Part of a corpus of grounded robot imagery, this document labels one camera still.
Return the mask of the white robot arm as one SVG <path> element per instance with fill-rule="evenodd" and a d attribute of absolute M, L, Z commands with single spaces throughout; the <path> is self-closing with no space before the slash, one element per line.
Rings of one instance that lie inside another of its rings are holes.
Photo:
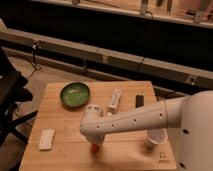
<path fill-rule="evenodd" d="M 89 105 L 80 123 L 80 133 L 92 144 L 106 134 L 180 128 L 181 171 L 213 171 L 213 91 L 166 99 L 129 111 L 103 117 Z"/>

